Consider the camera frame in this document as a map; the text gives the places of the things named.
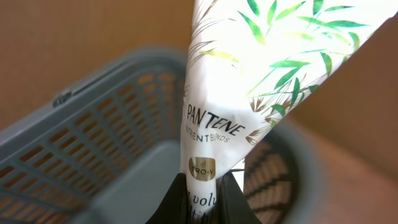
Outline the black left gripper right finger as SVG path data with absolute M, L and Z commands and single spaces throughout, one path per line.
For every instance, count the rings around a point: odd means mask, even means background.
M 220 224 L 262 224 L 251 210 L 231 172 L 221 179 L 218 207 Z

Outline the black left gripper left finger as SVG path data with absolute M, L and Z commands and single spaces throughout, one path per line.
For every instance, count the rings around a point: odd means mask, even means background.
M 146 224 L 187 224 L 186 175 L 179 173 Z

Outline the white Pantene shampoo tube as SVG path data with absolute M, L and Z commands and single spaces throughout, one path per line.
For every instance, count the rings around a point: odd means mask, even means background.
M 180 137 L 190 221 L 211 221 L 216 181 L 396 13 L 395 0 L 195 1 Z

